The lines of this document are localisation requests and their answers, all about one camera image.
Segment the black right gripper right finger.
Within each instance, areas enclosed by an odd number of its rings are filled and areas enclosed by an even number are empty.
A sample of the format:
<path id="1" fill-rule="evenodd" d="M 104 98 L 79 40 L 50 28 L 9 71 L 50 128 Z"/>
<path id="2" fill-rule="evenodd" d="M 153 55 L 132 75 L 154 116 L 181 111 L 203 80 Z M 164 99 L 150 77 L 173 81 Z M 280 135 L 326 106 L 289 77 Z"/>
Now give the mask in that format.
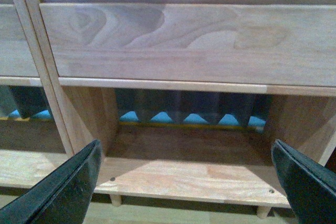
<path id="1" fill-rule="evenodd" d="M 335 223 L 335 173 L 281 140 L 271 158 L 298 222 Z"/>

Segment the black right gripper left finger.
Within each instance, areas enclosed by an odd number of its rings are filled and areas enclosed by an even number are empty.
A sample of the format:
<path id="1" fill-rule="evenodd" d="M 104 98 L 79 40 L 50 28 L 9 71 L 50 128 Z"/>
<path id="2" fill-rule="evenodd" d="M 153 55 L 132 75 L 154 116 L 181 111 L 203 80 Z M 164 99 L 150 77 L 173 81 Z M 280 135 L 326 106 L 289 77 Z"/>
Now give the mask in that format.
<path id="1" fill-rule="evenodd" d="M 102 156 L 99 140 L 1 208 L 1 223 L 83 223 L 96 187 Z"/>

